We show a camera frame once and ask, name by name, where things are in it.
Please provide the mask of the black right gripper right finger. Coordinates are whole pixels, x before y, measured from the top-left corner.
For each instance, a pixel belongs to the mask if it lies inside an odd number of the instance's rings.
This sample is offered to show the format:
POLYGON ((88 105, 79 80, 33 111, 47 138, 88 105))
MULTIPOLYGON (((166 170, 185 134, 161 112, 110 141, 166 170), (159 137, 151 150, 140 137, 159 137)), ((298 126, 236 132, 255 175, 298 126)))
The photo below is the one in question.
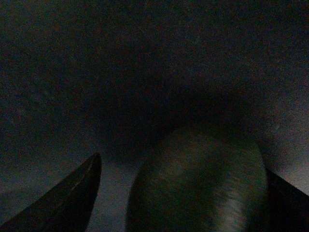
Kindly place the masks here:
POLYGON ((267 169, 270 230, 308 232, 309 196, 267 169))

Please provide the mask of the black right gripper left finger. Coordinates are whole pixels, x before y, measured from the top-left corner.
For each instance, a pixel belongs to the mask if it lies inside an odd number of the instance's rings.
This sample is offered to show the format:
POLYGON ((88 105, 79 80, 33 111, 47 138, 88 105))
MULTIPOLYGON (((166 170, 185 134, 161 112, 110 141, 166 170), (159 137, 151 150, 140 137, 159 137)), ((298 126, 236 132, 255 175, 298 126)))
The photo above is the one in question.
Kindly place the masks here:
POLYGON ((101 177, 95 153, 26 209, 3 223, 2 232, 85 232, 101 177))

